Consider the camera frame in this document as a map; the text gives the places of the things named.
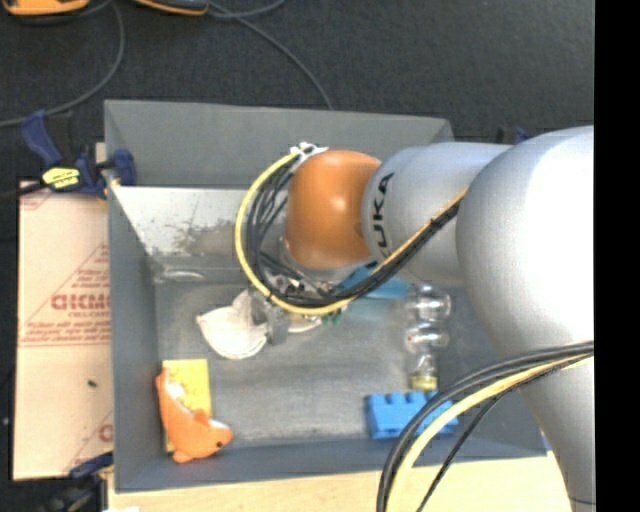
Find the cardboard sheet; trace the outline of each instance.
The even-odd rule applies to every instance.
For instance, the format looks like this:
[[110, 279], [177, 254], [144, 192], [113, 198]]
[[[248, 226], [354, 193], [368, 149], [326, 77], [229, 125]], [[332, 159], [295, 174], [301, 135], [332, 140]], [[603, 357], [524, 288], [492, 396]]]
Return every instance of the cardboard sheet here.
[[107, 204], [20, 202], [13, 478], [66, 476], [112, 449]]

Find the gray bin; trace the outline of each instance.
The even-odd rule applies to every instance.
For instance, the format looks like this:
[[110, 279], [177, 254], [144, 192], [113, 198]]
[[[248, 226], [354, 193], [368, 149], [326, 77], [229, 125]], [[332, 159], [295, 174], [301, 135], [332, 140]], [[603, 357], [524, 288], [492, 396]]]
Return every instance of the gray bin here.
[[[446, 121], [411, 116], [254, 109], [163, 102], [107, 102], [107, 151], [126, 147], [137, 187], [109, 196], [115, 488], [153, 490], [380, 470], [392, 441], [371, 440], [364, 399], [404, 392], [402, 304], [364, 298], [341, 322], [291, 335], [257, 356], [217, 356], [195, 323], [247, 286], [232, 251], [246, 186], [289, 146], [306, 140], [384, 159], [409, 145], [451, 138]], [[443, 386], [496, 360], [463, 290], [454, 301]], [[232, 443], [176, 464], [166, 454], [154, 377], [163, 359], [206, 358], [215, 417]], [[420, 464], [441, 462], [456, 432]], [[518, 394], [470, 438], [459, 460], [544, 454]]]

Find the yellow cable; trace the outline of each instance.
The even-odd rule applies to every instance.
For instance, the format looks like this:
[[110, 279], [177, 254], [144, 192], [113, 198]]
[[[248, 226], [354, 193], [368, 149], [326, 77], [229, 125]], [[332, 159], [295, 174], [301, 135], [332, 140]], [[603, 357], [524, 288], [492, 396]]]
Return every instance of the yellow cable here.
[[295, 152], [291, 152], [288, 155], [283, 156], [277, 162], [269, 166], [260, 176], [258, 176], [256, 181], [254, 181], [251, 187], [249, 187], [249, 190], [247, 191], [244, 198], [242, 199], [242, 202], [240, 203], [240, 207], [238, 209], [238, 215], [236, 216], [236, 225], [235, 225], [235, 231], [234, 231], [235, 248], [236, 248], [236, 253], [238, 255], [238, 261], [240, 262], [240, 266], [242, 267], [242, 270], [249, 278], [249, 281], [251, 282], [251, 284], [255, 286], [256, 289], [259, 290], [260, 293], [262, 293], [265, 297], [268, 297], [274, 304], [280, 306], [282, 309], [286, 311], [290, 311], [292, 313], [298, 313], [301, 315], [324, 315], [327, 313], [331, 313], [341, 308], [342, 306], [345, 306], [346, 304], [349, 304], [349, 302], [351, 302], [353, 299], [344, 299], [334, 304], [330, 304], [329, 306], [321, 307], [321, 308], [304, 308], [300, 306], [295, 306], [293, 304], [289, 304], [288, 302], [285, 302], [279, 299], [278, 297], [271, 295], [271, 290], [269, 290], [269, 288], [265, 286], [258, 279], [258, 277], [255, 275], [255, 273], [249, 266], [246, 255], [244, 253], [244, 248], [242, 247], [242, 224], [243, 224], [245, 213], [247, 211], [249, 203], [251, 202], [251, 199], [253, 198], [255, 193], [258, 191], [258, 189], [262, 186], [262, 184], [267, 179], [269, 179], [269, 177], [272, 174], [278, 171], [281, 167], [291, 163], [293, 160], [298, 158], [298, 156], [299, 154]]
[[[431, 439], [442, 429], [442, 427], [444, 427], [447, 423], [449, 423], [453, 418], [468, 411], [469, 409], [471, 409], [471, 407], [474, 407], [475, 405], [478, 405], [479, 403], [484, 402], [485, 400], [492, 398], [502, 393], [503, 391], [506, 391], [512, 388], [513, 386], [531, 377], [535, 377], [536, 375], [539, 375], [546, 370], [549, 370], [555, 366], [564, 364], [568, 361], [579, 359], [580, 357], [583, 357], [583, 356], [573, 356], [573, 357], [564, 358], [559, 361], [554, 361], [552, 363], [545, 363], [545, 364], [530, 368], [528, 370], [523, 370], [514, 375], [504, 377], [503, 379], [500, 379], [499, 381], [489, 384], [484, 388], [476, 391], [472, 395], [469, 395], [468, 397], [463, 398], [459, 402], [456, 402], [451, 407], [446, 409], [442, 414], [436, 417], [429, 424], [429, 426], [422, 432], [422, 434], [420, 434], [415, 439], [415, 441], [413, 441], [413, 444], [407, 451], [404, 459], [402, 459], [402, 462], [400, 463], [400, 466], [398, 467], [398, 470], [395, 473], [394, 479], [389, 489], [389, 500], [387, 502], [387, 510], [390, 510], [390, 511], [400, 510], [400, 496], [402, 496], [403, 494], [401, 492], [402, 491], [401, 488], [403, 485], [406, 486], [406, 477], [409, 471], [411, 470], [411, 468], [413, 467], [416, 460], [418, 459], [422, 451], [425, 449], [427, 444], [429, 444]], [[583, 359], [582, 361], [578, 361], [577, 363], [572, 364], [570, 366], [567, 366], [565, 369], [575, 368], [577, 365], [584, 364], [588, 359], [591, 359], [591, 357], [587, 359]]]
[[[286, 302], [284, 300], [281, 300], [278, 297], [273, 296], [271, 290], [267, 286], [265, 286], [258, 279], [258, 277], [255, 275], [255, 273], [251, 269], [249, 263], [247, 262], [247, 258], [246, 258], [245, 252], [244, 252], [244, 248], [242, 247], [242, 224], [244, 222], [244, 217], [245, 217], [247, 208], [249, 207], [249, 204], [250, 204], [253, 196], [260, 189], [262, 184], [267, 179], [269, 179], [269, 177], [272, 174], [274, 174], [276, 171], [278, 171], [283, 166], [291, 163], [293, 160], [295, 160], [299, 156], [300, 156], [300, 153], [295, 152], [295, 151], [292, 151], [288, 155], [283, 156], [278, 161], [274, 162], [271, 166], [269, 166], [251, 184], [251, 187], [249, 187], [249, 190], [247, 191], [247, 193], [243, 197], [242, 202], [240, 203], [240, 207], [238, 209], [238, 215], [236, 216], [236, 224], [235, 224], [235, 231], [234, 231], [235, 248], [236, 248], [236, 253], [238, 255], [238, 261], [240, 262], [240, 266], [242, 267], [242, 270], [246, 274], [246, 276], [249, 279], [249, 281], [251, 282], [251, 284], [257, 290], [259, 290], [260, 293], [262, 293], [265, 297], [269, 298], [274, 304], [276, 304], [277, 306], [280, 306], [282, 309], [284, 309], [286, 311], [290, 311], [292, 313], [297, 313], [297, 314], [300, 314], [300, 315], [326, 315], [326, 314], [329, 314], [329, 313], [333, 313], [334, 311], [337, 311], [337, 310], [343, 308], [344, 306], [350, 304], [351, 302], [353, 302], [355, 300], [355, 297], [348, 297], [346, 299], [342, 299], [342, 300], [336, 301], [336, 302], [334, 302], [332, 304], [328, 304], [326, 306], [321, 306], [321, 307], [315, 307], [315, 308], [309, 308], [309, 307], [304, 307], [304, 306], [296, 306], [294, 304], [290, 304], [290, 303], [288, 303], [288, 302]], [[425, 224], [418, 231], [416, 231], [413, 234], [413, 236], [411, 236], [408, 240], [406, 240], [390, 256], [388, 256], [382, 263], [380, 263], [375, 268], [375, 270], [372, 272], [372, 275], [375, 275], [385, 265], [387, 265], [394, 258], [396, 258], [400, 253], [402, 253], [426, 229], [428, 229], [429, 226], [431, 226], [431, 224], [433, 223], [434, 220], [437, 220], [438, 217], [441, 216], [446, 210], [448, 210], [456, 202], [460, 201], [464, 197], [464, 195], [466, 194], [467, 189], [468, 189], [468, 187], [466, 187], [462, 191], [458, 192], [458, 194], [456, 194], [456, 196], [453, 199], [451, 199], [444, 207], [442, 207], [438, 211], [436, 217], [431, 218], [427, 222], [425, 222]]]

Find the wire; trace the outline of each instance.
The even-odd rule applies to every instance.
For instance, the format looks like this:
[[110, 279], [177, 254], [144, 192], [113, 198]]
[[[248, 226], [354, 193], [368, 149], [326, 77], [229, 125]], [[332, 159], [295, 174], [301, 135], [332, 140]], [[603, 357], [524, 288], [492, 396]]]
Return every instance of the wire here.
[[[447, 400], [458, 400], [460, 396], [474, 390], [474, 395], [471, 395], [471, 397], [467, 398], [478, 400], [472, 405], [467, 405], [470, 403], [470, 401], [467, 399], [463, 399], [460, 402], [454, 404], [452, 408], [447, 409], [447, 411], [453, 410], [455, 414], [453, 414], [452, 416], [449, 416], [447, 414], [446, 417], [445, 415], [442, 415], [436, 418], [436, 420], [434, 420], [421, 435], [420, 438], [422, 438], [423, 440], [425, 439], [425, 434], [433, 437], [435, 434], [437, 434], [442, 426], [446, 425], [446, 423], [450, 421], [451, 418], [457, 416], [458, 414], [461, 414], [468, 408], [473, 407], [473, 405], [489, 398], [491, 395], [487, 394], [487, 392], [497, 389], [494, 386], [494, 384], [496, 384], [496, 379], [512, 378], [514, 375], [520, 375], [522, 379], [517, 380], [517, 382], [524, 382], [526, 378], [530, 376], [529, 374], [525, 375], [526, 372], [533, 372], [532, 375], [536, 375], [536, 372], [540, 372], [540, 375], [542, 375], [541, 371], [546, 367], [559, 367], [563, 364], [564, 361], [573, 362], [579, 358], [584, 358], [592, 355], [593, 347], [593, 341], [590, 341], [563, 347], [554, 347], [550, 349], [539, 350], [534, 353], [507, 359], [484, 369], [477, 370], [469, 374], [467, 377], [459, 380], [449, 390], [439, 392], [429, 401], [429, 403], [425, 407], [423, 407], [418, 412], [418, 414], [416, 414], [412, 418], [412, 420], [396, 440], [396, 443], [391, 450], [387, 461], [385, 462], [382, 476], [380, 478], [378, 496], [376, 500], [376, 510], [378, 512], [387, 510], [387, 506], [389, 505], [390, 498], [392, 496], [391, 491], [394, 487], [393, 482], [397, 481], [398, 478], [402, 478], [403, 476], [403, 473], [400, 472], [400, 468], [403, 465], [406, 466], [406, 461], [408, 460], [407, 457], [409, 457], [409, 453], [407, 452], [407, 450], [409, 450], [410, 452], [411, 450], [414, 450], [413, 452], [411, 452], [413, 456], [413, 453], [415, 453], [415, 450], [417, 449], [414, 448], [417, 446], [415, 442], [413, 443], [413, 445], [411, 445], [411, 440], [414, 438], [415, 432], [417, 431], [420, 424], [424, 421], [424, 419], [428, 415], [432, 414], [433, 411], [435, 411], [443, 403], [445, 403]], [[478, 391], [477, 388], [479, 386], [485, 387]], [[502, 391], [505, 391], [505, 389], [496, 391], [493, 396], [499, 394]]]
[[[107, 5], [110, 5], [111, 8], [113, 9], [113, 12], [115, 13], [116, 21], [118, 23], [118, 29], [120, 32], [118, 54], [116, 55], [116, 58], [114, 59], [113, 64], [111, 65], [111, 68], [109, 69], [107, 74], [104, 76], [104, 78], [102, 78], [102, 80], [100, 80], [98, 84], [96, 84], [94, 87], [89, 89], [87, 92], [85, 92], [84, 94], [78, 96], [77, 98], [67, 103], [62, 103], [61, 105], [57, 105], [55, 107], [46, 109], [45, 115], [54, 115], [54, 114], [59, 114], [61, 112], [66, 112], [67, 110], [71, 110], [72, 108], [80, 105], [81, 103], [84, 103], [86, 100], [88, 100], [89, 98], [91, 98], [92, 96], [100, 92], [107, 85], [109, 80], [111, 80], [115, 72], [120, 67], [122, 58], [124, 56], [125, 47], [126, 47], [125, 29], [124, 29], [124, 23], [122, 21], [122, 14], [120, 13], [120, 8], [116, 5], [116, 3], [113, 0], [107, 0], [104, 4], [96, 6], [94, 9], [84, 13], [84, 15], [87, 16], [90, 14], [95, 14], [96, 12], [104, 9]], [[24, 122], [25, 119], [26, 117], [17, 117], [14, 119], [7, 119], [5, 121], [0, 121], [0, 129], [19, 126]]]
[[[268, 169], [258, 176], [245, 194], [238, 215], [234, 231], [234, 241], [236, 254], [244, 273], [251, 284], [260, 291], [268, 300], [281, 308], [301, 315], [326, 315], [337, 312], [354, 300], [366, 295], [376, 287], [383, 284], [391, 276], [406, 264], [417, 250], [419, 250], [433, 235], [438, 232], [447, 222], [455, 217], [460, 207], [461, 201], [466, 193], [466, 188], [460, 191], [436, 216], [429, 219], [425, 224], [398, 247], [390, 256], [380, 263], [371, 274], [346, 290], [339, 290], [333, 295], [314, 296], [291, 296], [286, 292], [281, 292], [269, 284], [269, 279], [265, 274], [262, 261], [262, 242], [270, 224], [275, 220], [282, 210], [284, 202], [275, 205], [275, 196], [288, 183], [294, 170], [290, 166], [298, 158], [309, 156], [310, 145], [301, 146], [296, 151], [282, 157], [272, 164]], [[243, 247], [243, 223], [247, 210], [245, 235], [246, 250]]]
[[[233, 13], [229, 9], [227, 9], [227, 8], [217, 4], [215, 2], [212, 2], [211, 0], [209, 1], [209, 5], [211, 7], [213, 7], [214, 9], [218, 9], [218, 11], [222, 12], [223, 15], [226, 15], [228, 17], [228, 19], [231, 19], [233, 21], [237, 21], [238, 23], [240, 23], [240, 24], [244, 25], [245, 27], [247, 27], [248, 29], [252, 30], [256, 34], [258, 34], [260, 37], [262, 37], [264, 40], [266, 40], [268, 43], [270, 43], [272, 46], [277, 48], [281, 53], [283, 53], [289, 60], [291, 60], [307, 76], [307, 78], [309, 80], [311, 80], [311, 83], [313, 84], [313, 86], [317, 89], [317, 91], [322, 96], [322, 99], [324, 100], [324, 103], [326, 104], [327, 108], [329, 110], [333, 110], [333, 104], [331, 103], [331, 100], [329, 99], [329, 96], [325, 92], [324, 87], [322, 87], [322, 84], [320, 83], [320, 81], [309, 70], [309, 68], [307, 68], [307, 66], [305, 66], [305, 64], [300, 59], [298, 59], [298, 57], [296, 57], [291, 50], [289, 50], [289, 48], [284, 46], [277, 39], [275, 39], [273, 36], [271, 36], [270, 34], [265, 32], [264, 30], [262, 30], [260, 27], [258, 27], [256, 25], [254, 25], [253, 23], [245, 20], [243, 16], [247, 16], [248, 14], [245, 14], [245, 13]], [[275, 4], [272, 4], [270, 7], [265, 8], [265, 9], [269, 9], [269, 10], [275, 9], [279, 5], [280, 5], [280, 3], [276, 2]], [[220, 17], [220, 13], [216, 13], [216, 12], [212, 11], [211, 9], [207, 10], [207, 14], [209, 16], [213, 17], [213, 18], [216, 18], [216, 19], [218, 19]]]
[[435, 492], [436, 488], [438, 487], [438, 484], [444, 478], [444, 475], [446, 474], [448, 469], [451, 467], [451, 464], [453, 463], [453, 460], [456, 458], [456, 455], [458, 455], [458, 452], [460, 451], [460, 449], [462, 448], [464, 443], [467, 441], [469, 436], [473, 433], [473, 431], [480, 424], [480, 422], [484, 419], [484, 417], [491, 411], [491, 409], [493, 409], [498, 404], [500, 399], [506, 394], [507, 394], [507, 392], [496, 396], [493, 400], [490, 400], [474, 416], [473, 420], [469, 423], [469, 425], [467, 425], [467, 428], [465, 428], [464, 432], [460, 435], [460, 437], [456, 441], [456, 444], [453, 446], [453, 448], [451, 449], [451, 451], [447, 455], [447, 458], [442, 463], [442, 466], [440, 467], [440, 470], [438, 471], [438, 473], [436, 474], [435, 478], [431, 482], [431, 486], [429, 487], [429, 490], [425, 494], [424, 498], [422, 499], [422, 502], [420, 503], [420, 506], [418, 507], [419, 511], [422, 511], [427, 506], [427, 503], [428, 503], [429, 499], [431, 498], [431, 496]]
[[250, 11], [241, 11], [241, 12], [223, 12], [223, 13], [210, 13], [216, 19], [219, 20], [234, 20], [237, 21], [237, 18], [247, 18], [249, 16], [257, 16], [259, 14], [266, 14], [271, 12], [281, 5], [283, 5], [287, 0], [278, 0], [277, 2], [273, 2], [272, 4], [266, 5], [264, 7], [258, 7], [257, 9], [252, 9]]
[[[584, 360], [585, 360], [584, 357], [562, 359], [554, 363], [540, 365], [539, 367], [535, 367], [530, 370], [525, 370], [516, 375], [505, 377], [504, 379], [501, 379], [498, 382], [485, 386], [484, 388], [480, 389], [473, 395], [461, 400], [458, 404], [455, 404], [453, 407], [454, 410], [450, 412], [445, 411], [445, 414], [442, 415], [443, 418], [439, 419], [439, 422], [446, 420], [446, 422], [448, 423], [449, 421], [451, 421], [453, 417], [468, 411], [472, 407], [478, 405], [479, 403], [482, 403], [485, 400], [492, 399], [494, 401], [497, 401], [503, 396], [505, 396], [506, 394], [510, 393], [511, 391], [514, 391], [515, 389], [518, 389], [521, 386], [524, 386], [535, 380], [538, 380], [541, 377], [550, 375], [551, 373], [554, 373], [559, 369], [573, 368], [581, 363], [584, 363]], [[403, 481], [408, 471], [411, 470], [411, 467], [413, 466], [417, 458], [420, 456], [420, 453], [422, 453], [422, 451], [425, 449], [427, 444], [438, 433], [440, 428], [442, 428], [442, 426], [440, 426], [437, 430], [435, 430], [435, 427], [431, 428], [430, 429], [431, 431], [427, 432], [426, 435], [424, 435], [423, 433], [416, 439], [416, 441], [413, 443], [413, 445], [407, 452], [405, 459], [403, 459], [400, 467], [398, 468], [398, 473], [395, 476], [396, 482]], [[391, 492], [389, 496], [389, 503], [391, 505], [395, 503], [396, 496], [399, 495], [399, 491], [396, 491], [395, 487], [396, 486], [391, 487]], [[427, 505], [428, 498], [430, 497], [430, 495], [431, 495], [430, 493], [427, 493], [427, 496], [425, 496], [425, 498], [423, 499], [417, 512], [423, 512], [424, 507], [426, 507]]]

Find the blue object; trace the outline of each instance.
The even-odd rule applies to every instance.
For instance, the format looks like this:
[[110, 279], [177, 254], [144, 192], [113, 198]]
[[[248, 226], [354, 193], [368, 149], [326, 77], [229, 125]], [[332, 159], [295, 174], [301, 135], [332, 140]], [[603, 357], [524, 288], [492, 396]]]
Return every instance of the blue object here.
[[[412, 391], [410, 393], [392, 393], [390, 395], [375, 394], [366, 398], [366, 416], [369, 426], [369, 434], [372, 439], [389, 439], [398, 437], [402, 429], [422, 409], [425, 404], [436, 394], [436, 391], [423, 393]], [[429, 414], [418, 427], [416, 434], [420, 434], [440, 414], [451, 407], [451, 401], [436, 408]], [[440, 434], [448, 434], [458, 424], [458, 419], [453, 418], [442, 429]]]
[[[29, 149], [42, 158], [46, 172], [62, 164], [64, 159], [49, 135], [44, 118], [44, 110], [34, 112], [22, 123], [21, 132]], [[122, 185], [136, 183], [133, 157], [126, 149], [116, 150], [109, 161], [99, 164], [90, 160], [87, 154], [82, 153], [73, 162], [73, 167], [79, 175], [77, 180], [64, 185], [50, 185], [49, 188], [54, 192], [79, 192], [105, 199], [107, 185], [100, 171], [107, 167], [117, 170]]]
[[87, 476], [93, 475], [112, 465], [113, 452], [106, 452], [71, 469], [69, 472], [69, 478], [71, 480], [80, 480], [81, 478], [86, 478]]
[[[359, 283], [363, 279], [371, 275], [371, 270], [360, 267], [355, 270], [347, 279], [338, 285], [338, 289], [347, 289], [354, 284]], [[385, 283], [378, 286], [375, 290], [369, 292], [366, 296], [371, 299], [400, 299], [407, 294], [409, 284], [399, 277], [392, 277]]]
[[62, 155], [49, 136], [44, 115], [44, 110], [34, 112], [22, 122], [20, 131], [29, 149], [38, 154], [44, 161], [44, 168], [49, 169], [62, 162]]
[[516, 126], [514, 128], [515, 130], [515, 143], [516, 144], [520, 144], [521, 142], [524, 142], [525, 140], [530, 139], [531, 137], [527, 134], [527, 132], [525, 132], [522, 128]]

